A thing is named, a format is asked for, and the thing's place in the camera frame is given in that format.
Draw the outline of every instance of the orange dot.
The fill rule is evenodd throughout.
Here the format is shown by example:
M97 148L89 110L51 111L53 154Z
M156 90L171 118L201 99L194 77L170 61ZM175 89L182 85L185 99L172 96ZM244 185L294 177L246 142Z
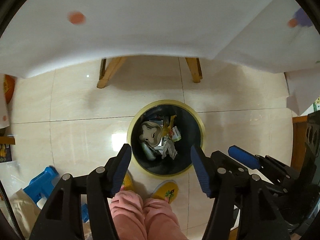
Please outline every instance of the orange dot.
M290 28L294 28L297 25L298 25L298 21L296 19L291 19L290 21L288 21L288 26Z
M68 15L68 19L69 19L69 22L75 25L80 25L85 23L85 16L83 15L83 13L78 11L70 12Z

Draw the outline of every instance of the black cable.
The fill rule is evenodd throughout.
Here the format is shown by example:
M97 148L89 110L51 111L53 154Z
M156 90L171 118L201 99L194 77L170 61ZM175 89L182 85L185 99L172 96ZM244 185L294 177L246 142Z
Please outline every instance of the black cable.
M13 226L14 226L14 228L15 228L18 236L20 237L21 240L26 240L26 239L24 238L23 234L22 234L22 231L21 231L19 225L18 225L17 219L16 219L16 217L15 217L15 215L14 215L14 213L13 213L12 206L11 206L11 204L10 204L10 202L9 202L9 198L8 198L8 196L7 196L7 193L6 193L5 190L4 190L4 187L3 187L3 185L2 185L1 180L0 180L0 194L3 196L4 203L5 203L6 207L7 207L7 210L8 210L8 212L9 212L11 221L12 221L12 223L13 223Z

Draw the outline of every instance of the white tablecloth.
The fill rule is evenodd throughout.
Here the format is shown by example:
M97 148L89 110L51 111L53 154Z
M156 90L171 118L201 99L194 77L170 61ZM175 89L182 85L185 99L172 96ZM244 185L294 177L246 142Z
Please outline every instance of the white tablecloth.
M0 73L31 77L137 54L217 58L288 72L288 106L299 114L320 95L320 36L287 25L299 8L294 0L27 0L0 38ZM73 11L84 24L68 21ZM301 69L311 69L299 72L303 80L293 72Z

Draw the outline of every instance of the screw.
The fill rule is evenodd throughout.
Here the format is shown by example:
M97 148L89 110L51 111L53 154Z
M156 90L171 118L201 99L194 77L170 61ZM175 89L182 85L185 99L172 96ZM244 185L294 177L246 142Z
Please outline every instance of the screw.
M64 174L64 175L62 176L62 179L63 179L63 180L68 180L68 179L70 179L70 177L71 177L71 175L70 175L69 173L66 173L66 174Z
M217 171L220 174L225 174L227 172L225 168L218 168Z
M106 169L104 167L98 167L96 168L97 173L103 173Z
M255 181L258 181L260 179L260 176L258 174L252 174L252 179Z

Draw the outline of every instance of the pink pants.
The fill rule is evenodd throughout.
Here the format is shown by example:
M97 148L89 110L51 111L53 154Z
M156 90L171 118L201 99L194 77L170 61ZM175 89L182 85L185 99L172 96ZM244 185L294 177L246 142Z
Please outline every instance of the pink pants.
M121 240L187 240L164 200L148 198L143 204L133 191L120 191L112 199L110 211Z

